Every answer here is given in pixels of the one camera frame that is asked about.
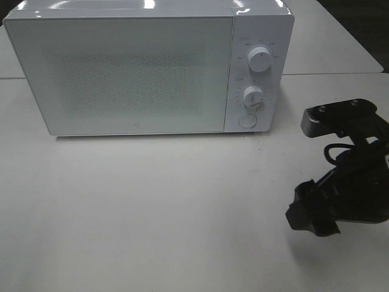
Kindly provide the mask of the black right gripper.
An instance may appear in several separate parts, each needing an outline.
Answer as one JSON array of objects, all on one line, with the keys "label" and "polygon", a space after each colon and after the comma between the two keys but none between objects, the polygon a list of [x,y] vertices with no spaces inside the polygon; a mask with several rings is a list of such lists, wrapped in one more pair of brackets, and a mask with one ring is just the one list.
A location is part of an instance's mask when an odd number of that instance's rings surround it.
[{"label": "black right gripper", "polygon": [[388,220],[388,122],[365,99],[318,105],[304,110],[307,137],[336,134],[352,143],[324,148],[334,165],[318,185],[335,221],[377,224]]}]

